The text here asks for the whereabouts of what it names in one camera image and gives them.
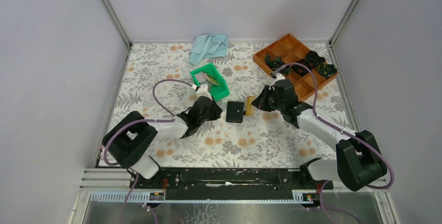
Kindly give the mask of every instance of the blue cloth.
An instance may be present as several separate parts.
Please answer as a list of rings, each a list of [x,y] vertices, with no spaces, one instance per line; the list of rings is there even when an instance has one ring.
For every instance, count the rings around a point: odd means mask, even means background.
[[[226,35],[198,36],[193,42],[189,62],[196,66],[203,58],[225,57],[228,47],[229,38]]]

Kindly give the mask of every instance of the green box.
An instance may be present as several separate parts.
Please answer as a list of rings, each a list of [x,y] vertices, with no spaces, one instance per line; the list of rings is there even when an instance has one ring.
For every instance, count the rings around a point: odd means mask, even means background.
[[[212,63],[206,64],[203,67],[200,67],[196,70],[192,70],[190,74],[192,75],[193,81],[196,85],[200,85],[200,83],[195,78],[195,75],[204,72],[207,73],[209,76],[215,78],[216,82],[218,82],[219,86],[212,85],[210,87],[210,94],[213,96],[215,101],[220,100],[221,98],[224,98],[228,95],[230,95],[229,88],[227,87],[227,83],[224,80],[224,78],[219,74],[218,70],[216,70],[215,65]]]

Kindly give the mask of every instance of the wooden tray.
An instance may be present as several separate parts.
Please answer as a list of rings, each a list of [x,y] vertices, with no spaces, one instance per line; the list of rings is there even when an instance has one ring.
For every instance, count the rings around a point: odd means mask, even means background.
[[[272,69],[269,68],[264,61],[264,57],[266,55],[270,55],[272,60],[275,59],[275,57],[280,56],[283,62],[288,64],[305,58],[305,55],[309,51],[310,49],[302,44],[298,39],[291,34],[287,34],[278,41],[253,55],[253,61],[258,64],[258,66],[264,70],[267,75],[271,76]],[[318,72],[316,72],[316,68],[312,71],[316,79],[318,90],[322,89],[338,75],[338,73],[336,73],[332,77],[325,79]],[[313,79],[309,73],[301,77],[292,70],[290,74],[285,75],[285,77],[293,84],[299,101],[304,102],[315,93]]]

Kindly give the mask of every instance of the white wall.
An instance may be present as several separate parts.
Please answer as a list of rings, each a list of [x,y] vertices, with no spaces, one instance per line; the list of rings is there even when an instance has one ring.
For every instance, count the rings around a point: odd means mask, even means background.
[[[232,40],[328,40],[351,0],[110,0],[132,41],[193,41],[205,33]]]
[[[401,223],[440,223],[440,0],[360,0],[336,50],[360,124],[396,173]]]
[[[0,0],[0,223],[66,223],[125,47],[99,0]]]

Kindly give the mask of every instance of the floral tablecloth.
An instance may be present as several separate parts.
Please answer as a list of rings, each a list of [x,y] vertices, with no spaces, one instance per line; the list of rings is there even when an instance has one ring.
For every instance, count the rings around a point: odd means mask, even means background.
[[[316,137],[284,122],[277,113],[255,110],[243,123],[227,123],[228,101],[243,101],[259,95],[272,79],[253,60],[253,54],[267,44],[230,44],[224,58],[203,58],[197,67],[213,63],[227,82],[230,95],[218,101],[223,109],[221,119],[205,123],[186,139],[164,139],[153,142],[147,152],[161,166],[167,167],[271,167],[297,168],[316,157],[335,158],[333,150]],[[325,43],[306,44],[328,59]],[[197,68],[188,62],[191,44],[134,44],[122,80],[109,130],[133,110],[145,117],[170,115],[152,96],[152,86],[159,80],[174,78],[192,82],[190,71]],[[158,86],[158,99],[172,112],[180,113],[196,100],[194,91],[181,83],[165,82]],[[312,104],[313,97],[307,100]],[[340,125],[347,126],[343,101],[336,81],[319,92],[317,111]],[[99,153],[99,166],[103,162]]]

